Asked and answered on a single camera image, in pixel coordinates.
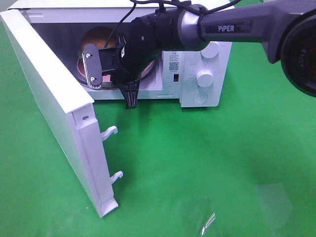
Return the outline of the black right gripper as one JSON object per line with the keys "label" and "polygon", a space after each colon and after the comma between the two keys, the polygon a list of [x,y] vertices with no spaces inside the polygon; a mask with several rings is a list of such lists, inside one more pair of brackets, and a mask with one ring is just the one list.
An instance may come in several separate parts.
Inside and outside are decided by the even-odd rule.
{"label": "black right gripper", "polygon": [[[98,49],[101,62],[101,74],[105,75],[128,75],[128,70],[121,62],[121,52],[126,45],[125,34],[116,33],[116,46]],[[129,81],[119,83],[118,87],[126,101],[126,108],[133,109],[138,106],[138,93],[140,82]]]}

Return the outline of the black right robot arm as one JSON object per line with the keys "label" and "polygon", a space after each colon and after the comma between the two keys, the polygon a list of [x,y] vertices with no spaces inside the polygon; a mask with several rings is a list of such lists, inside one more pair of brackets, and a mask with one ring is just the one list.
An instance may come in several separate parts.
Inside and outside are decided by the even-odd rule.
{"label": "black right robot arm", "polygon": [[210,41],[259,42],[270,63],[280,62],[288,80],[316,94],[316,3],[274,0],[207,10],[190,1],[159,1],[154,13],[131,21],[127,36],[99,50],[99,72],[110,75],[128,108],[137,106],[141,72],[161,51],[200,51]]}

